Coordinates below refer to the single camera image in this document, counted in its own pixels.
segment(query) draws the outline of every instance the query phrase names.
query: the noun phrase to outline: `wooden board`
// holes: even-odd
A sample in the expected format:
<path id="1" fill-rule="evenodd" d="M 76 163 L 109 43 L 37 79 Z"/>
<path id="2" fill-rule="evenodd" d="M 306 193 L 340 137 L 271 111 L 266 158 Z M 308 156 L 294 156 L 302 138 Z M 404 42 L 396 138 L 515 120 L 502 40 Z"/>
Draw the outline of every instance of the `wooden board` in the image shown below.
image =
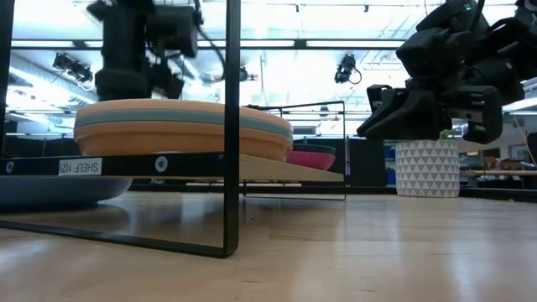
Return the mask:
<path id="1" fill-rule="evenodd" d="M 537 171 L 525 171 L 525 170 L 468 170 L 462 171 L 463 176 L 483 176 L 483 175 L 503 175 L 503 176 L 537 176 Z"/>
<path id="2" fill-rule="evenodd" d="M 343 181 L 343 174 L 241 155 L 241 180 Z"/>

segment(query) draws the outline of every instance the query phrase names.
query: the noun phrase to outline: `ceiling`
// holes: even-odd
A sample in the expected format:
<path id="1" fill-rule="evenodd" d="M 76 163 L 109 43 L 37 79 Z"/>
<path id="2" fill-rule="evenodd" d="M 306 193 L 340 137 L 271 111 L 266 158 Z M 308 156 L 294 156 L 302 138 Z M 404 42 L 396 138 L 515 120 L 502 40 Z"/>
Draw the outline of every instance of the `ceiling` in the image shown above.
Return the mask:
<path id="1" fill-rule="evenodd" d="M 166 5 L 186 5 L 187 0 L 158 0 Z M 414 26 L 439 0 L 249 0 L 242 1 L 242 39 L 407 39 Z M 514 14 L 513 0 L 487 0 L 489 23 Z M 13 39 L 101 39 L 102 28 L 86 14 L 89 0 L 17 0 Z M 226 4 L 202 3 L 204 29 L 213 39 L 225 38 Z M 54 50 L 13 50 L 12 55 L 57 75 Z M 97 50 L 62 51 L 102 67 Z M 336 84 L 334 74 L 344 54 L 353 54 L 362 72 L 358 85 Z M 402 86 L 408 77 L 393 51 L 387 50 L 243 50 L 241 62 L 257 81 L 241 83 L 241 105 L 294 105 L 345 101 L 349 111 L 368 110 L 366 88 L 372 84 Z M 189 64 L 201 74 L 219 75 L 216 53 L 202 50 Z M 74 83 L 68 75 L 58 75 Z M 190 81 L 183 98 L 224 102 L 224 85 Z"/>

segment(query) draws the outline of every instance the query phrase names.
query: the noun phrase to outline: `black cable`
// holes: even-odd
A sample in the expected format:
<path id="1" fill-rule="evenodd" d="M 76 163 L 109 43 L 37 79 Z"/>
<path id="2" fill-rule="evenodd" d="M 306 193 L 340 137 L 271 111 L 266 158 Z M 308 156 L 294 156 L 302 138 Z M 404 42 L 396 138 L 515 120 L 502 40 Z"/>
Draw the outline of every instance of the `black cable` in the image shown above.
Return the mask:
<path id="1" fill-rule="evenodd" d="M 176 52 L 176 53 L 173 53 L 171 55 L 166 55 L 166 59 L 174 59 L 174 58 L 177 58 L 177 57 L 180 57 L 181 56 L 181 53 L 180 52 Z"/>
<path id="2" fill-rule="evenodd" d="M 196 9 L 197 12 L 201 11 L 200 0 L 194 0 L 194 8 Z"/>
<path id="3" fill-rule="evenodd" d="M 183 81 L 183 83 L 185 83 L 185 60 L 186 58 L 183 57 L 183 66 L 181 68 L 181 80 Z M 181 94 L 179 94 L 179 99 L 180 100 L 183 99 L 183 89 L 181 89 Z"/>
<path id="4" fill-rule="evenodd" d="M 62 70 L 51 82 L 50 84 L 56 82 L 56 80 L 58 80 L 58 78 L 64 74 L 64 72 L 66 71 L 67 69 L 65 68 L 64 70 Z"/>
<path id="5" fill-rule="evenodd" d="M 226 59 L 224 59 L 222 52 L 218 49 L 218 47 L 216 47 L 216 45 L 212 42 L 211 38 L 207 36 L 206 32 L 203 29 L 201 29 L 199 25 L 198 25 L 198 31 L 200 32 L 203 39 L 206 39 L 207 41 L 209 41 L 209 43 L 211 44 L 211 47 L 215 50 L 216 54 L 218 55 L 218 59 L 220 59 L 220 62 L 222 63 L 222 69 L 223 69 L 221 81 L 225 80 L 226 79 Z"/>
<path id="6" fill-rule="evenodd" d="M 498 20 L 495 24 L 493 24 L 488 31 L 492 32 L 496 29 L 499 29 L 501 26 L 508 25 L 510 27 L 514 27 L 517 31 L 526 31 L 529 29 L 529 26 L 525 24 L 524 22 L 517 20 L 515 18 L 503 18 L 501 20 Z"/>
<path id="7" fill-rule="evenodd" d="M 482 79 L 486 78 L 486 76 L 476 66 L 470 67 L 470 69 L 468 69 L 468 71 L 470 71 L 470 70 L 475 70 L 482 77 Z"/>
<path id="8" fill-rule="evenodd" d="M 477 27 L 479 20 L 481 20 L 481 14 L 483 12 L 484 7 L 485 7 L 485 0 L 479 0 L 479 2 L 477 2 L 476 12 L 473 14 L 472 22 L 470 23 L 470 26 L 468 27 L 468 31 L 472 32 Z"/>
<path id="9" fill-rule="evenodd" d="M 360 84 L 362 82 L 362 78 L 363 78 L 362 72 L 360 72 L 360 70 L 358 70 L 356 67 L 354 67 L 354 70 L 360 75 L 360 80 L 358 82 L 353 82 L 353 81 L 351 81 L 351 79 L 349 79 L 348 82 L 353 84 L 353 85 L 358 85 L 358 84 Z"/>

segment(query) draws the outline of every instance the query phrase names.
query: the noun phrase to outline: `white planter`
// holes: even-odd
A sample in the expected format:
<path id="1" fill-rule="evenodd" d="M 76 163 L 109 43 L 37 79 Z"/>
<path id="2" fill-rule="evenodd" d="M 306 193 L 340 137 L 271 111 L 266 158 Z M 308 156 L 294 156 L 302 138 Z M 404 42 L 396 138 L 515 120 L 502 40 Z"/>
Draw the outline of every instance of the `white planter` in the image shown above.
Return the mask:
<path id="1" fill-rule="evenodd" d="M 417 140 L 397 144 L 397 194 L 412 197 L 458 197 L 459 153 L 452 140 Z"/>

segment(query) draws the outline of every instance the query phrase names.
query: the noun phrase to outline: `black robotic arm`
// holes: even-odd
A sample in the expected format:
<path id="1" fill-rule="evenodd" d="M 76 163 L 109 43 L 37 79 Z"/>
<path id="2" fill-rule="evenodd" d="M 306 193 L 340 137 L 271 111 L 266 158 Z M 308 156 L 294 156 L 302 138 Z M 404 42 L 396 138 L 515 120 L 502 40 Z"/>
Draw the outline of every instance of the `black robotic arm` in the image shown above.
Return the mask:
<path id="1" fill-rule="evenodd" d="M 372 116 L 357 130 L 371 139 L 438 139 L 452 118 L 468 121 L 468 141 L 502 133 L 502 106 L 524 99 L 520 83 L 537 76 L 537 0 L 489 27 L 484 1 L 451 0 L 431 12 L 398 50 L 405 88 L 371 86 Z"/>
<path id="2" fill-rule="evenodd" d="M 165 51 L 196 57 L 202 24 L 198 1 L 193 8 L 155 5 L 153 0 L 114 0 L 112 5 L 97 0 L 87 11 L 103 27 L 103 67 L 96 73 L 100 101 L 150 98 L 153 91 L 180 96 L 184 82 L 172 74 Z M 149 62 L 146 49 L 155 62 Z"/>

